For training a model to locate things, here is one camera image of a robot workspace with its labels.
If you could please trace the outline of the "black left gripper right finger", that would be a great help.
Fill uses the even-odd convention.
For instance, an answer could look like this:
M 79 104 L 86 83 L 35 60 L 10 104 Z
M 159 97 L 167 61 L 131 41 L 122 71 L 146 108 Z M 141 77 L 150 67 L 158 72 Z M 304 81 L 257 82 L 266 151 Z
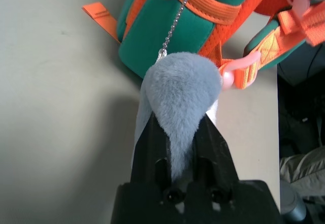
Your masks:
M 203 184 L 232 184 L 239 180 L 227 142 L 205 115 L 193 139 L 193 176 Z

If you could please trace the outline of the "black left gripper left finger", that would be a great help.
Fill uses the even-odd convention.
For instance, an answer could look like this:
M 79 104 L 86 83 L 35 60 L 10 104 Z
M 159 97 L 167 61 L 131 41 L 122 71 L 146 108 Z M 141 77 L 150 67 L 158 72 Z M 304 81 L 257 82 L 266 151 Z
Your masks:
M 154 113 L 136 143 L 129 184 L 140 188 L 172 186 L 171 143 Z

